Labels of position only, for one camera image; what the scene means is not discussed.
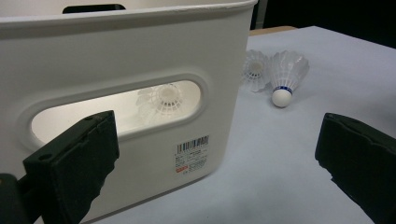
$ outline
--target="white container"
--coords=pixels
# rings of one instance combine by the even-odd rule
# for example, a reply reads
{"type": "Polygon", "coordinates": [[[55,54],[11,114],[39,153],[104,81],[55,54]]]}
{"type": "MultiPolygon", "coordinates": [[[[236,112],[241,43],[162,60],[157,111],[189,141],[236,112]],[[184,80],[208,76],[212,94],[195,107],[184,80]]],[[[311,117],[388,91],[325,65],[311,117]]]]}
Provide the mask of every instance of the white container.
{"type": "Polygon", "coordinates": [[[116,112],[120,158],[85,220],[214,171],[226,148],[256,2],[1,1],[0,172],[22,177],[23,159],[105,109],[116,112]],[[93,2],[126,10],[62,14],[93,2]],[[140,113],[137,101],[148,99],[141,95],[174,82],[190,85],[190,98],[180,100],[189,110],[159,122],[131,121],[140,113]],[[199,147],[189,145],[194,140],[199,147]],[[193,156],[198,163],[180,166],[185,147],[201,152],[193,156]]]}

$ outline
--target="white tabletop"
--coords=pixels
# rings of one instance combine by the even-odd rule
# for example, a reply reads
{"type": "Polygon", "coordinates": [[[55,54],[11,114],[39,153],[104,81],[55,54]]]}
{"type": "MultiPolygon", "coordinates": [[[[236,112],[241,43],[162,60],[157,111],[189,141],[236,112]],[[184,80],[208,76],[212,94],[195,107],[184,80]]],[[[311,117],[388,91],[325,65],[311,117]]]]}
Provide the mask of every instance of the white tabletop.
{"type": "Polygon", "coordinates": [[[291,105],[274,107],[269,91],[240,91],[216,172],[95,224],[373,223],[314,156],[326,112],[396,137],[396,49],[318,27],[252,36],[247,49],[293,49],[309,60],[291,105]]]}

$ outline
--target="white shuttlecock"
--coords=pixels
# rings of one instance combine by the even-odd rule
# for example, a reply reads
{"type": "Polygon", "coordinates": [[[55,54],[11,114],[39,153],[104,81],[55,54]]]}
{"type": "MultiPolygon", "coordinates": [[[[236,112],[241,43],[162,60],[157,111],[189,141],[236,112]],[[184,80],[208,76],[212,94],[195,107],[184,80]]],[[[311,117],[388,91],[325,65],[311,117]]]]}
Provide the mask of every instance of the white shuttlecock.
{"type": "Polygon", "coordinates": [[[278,107],[290,104],[291,96],[309,70],[308,60],[296,51],[283,51],[270,59],[272,101],[278,107]]]}
{"type": "Polygon", "coordinates": [[[192,110],[193,94],[189,82],[169,83],[138,92],[136,105],[144,123],[160,123],[183,116],[192,110]]]}
{"type": "Polygon", "coordinates": [[[251,49],[247,51],[247,57],[244,63],[242,73],[242,90],[260,91],[269,83],[268,76],[268,57],[260,51],[251,49]]]}

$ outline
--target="table surface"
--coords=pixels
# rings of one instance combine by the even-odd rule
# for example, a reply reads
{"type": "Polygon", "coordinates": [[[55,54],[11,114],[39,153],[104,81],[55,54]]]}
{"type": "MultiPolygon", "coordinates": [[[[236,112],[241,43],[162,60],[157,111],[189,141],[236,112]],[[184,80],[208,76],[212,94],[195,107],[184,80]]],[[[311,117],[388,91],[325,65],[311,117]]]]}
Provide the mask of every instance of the table surface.
{"type": "Polygon", "coordinates": [[[271,90],[240,91],[217,171],[95,224],[373,223],[314,154],[326,112],[396,137],[396,49],[318,27],[251,36],[247,49],[305,55],[310,70],[291,104],[274,107],[271,90]]]}

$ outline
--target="sticker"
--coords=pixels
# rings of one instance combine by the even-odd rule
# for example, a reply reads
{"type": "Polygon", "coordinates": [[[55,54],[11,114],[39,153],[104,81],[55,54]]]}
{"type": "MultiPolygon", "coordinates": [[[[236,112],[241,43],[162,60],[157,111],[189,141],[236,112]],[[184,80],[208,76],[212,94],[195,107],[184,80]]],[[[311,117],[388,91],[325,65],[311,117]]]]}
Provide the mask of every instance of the sticker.
{"type": "Polygon", "coordinates": [[[209,135],[177,145],[175,171],[186,175],[205,166],[209,150],[209,135]]]}

